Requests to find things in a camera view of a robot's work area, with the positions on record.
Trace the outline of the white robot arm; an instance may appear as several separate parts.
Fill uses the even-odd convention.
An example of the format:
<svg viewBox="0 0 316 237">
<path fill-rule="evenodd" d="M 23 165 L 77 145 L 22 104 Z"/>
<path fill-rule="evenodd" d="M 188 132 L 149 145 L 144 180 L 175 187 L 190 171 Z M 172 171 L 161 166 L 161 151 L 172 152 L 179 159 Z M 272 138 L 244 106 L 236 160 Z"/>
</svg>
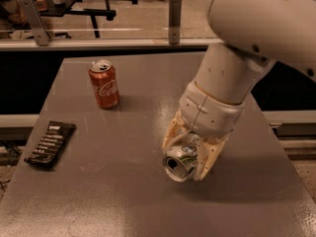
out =
<svg viewBox="0 0 316 237">
<path fill-rule="evenodd" d="M 208 47 L 162 144 L 176 182 L 207 175 L 246 98 L 276 63 L 316 70 L 315 0 L 208 0 L 206 17 L 219 41 Z"/>
</svg>

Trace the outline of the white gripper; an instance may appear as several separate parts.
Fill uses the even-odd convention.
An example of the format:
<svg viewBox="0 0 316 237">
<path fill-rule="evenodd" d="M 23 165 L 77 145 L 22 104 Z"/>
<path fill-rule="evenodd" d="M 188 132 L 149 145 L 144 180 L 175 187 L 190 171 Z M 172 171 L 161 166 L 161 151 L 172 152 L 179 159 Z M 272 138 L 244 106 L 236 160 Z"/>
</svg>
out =
<svg viewBox="0 0 316 237">
<path fill-rule="evenodd" d="M 180 109 L 167 127 L 162 150 L 167 151 L 180 143 L 191 130 L 198 134 L 201 138 L 197 140 L 197 170 L 194 180 L 203 180 L 223 150 L 229 138 L 226 133 L 233 129 L 244 106 L 218 102 L 191 82 L 180 99 Z"/>
</svg>

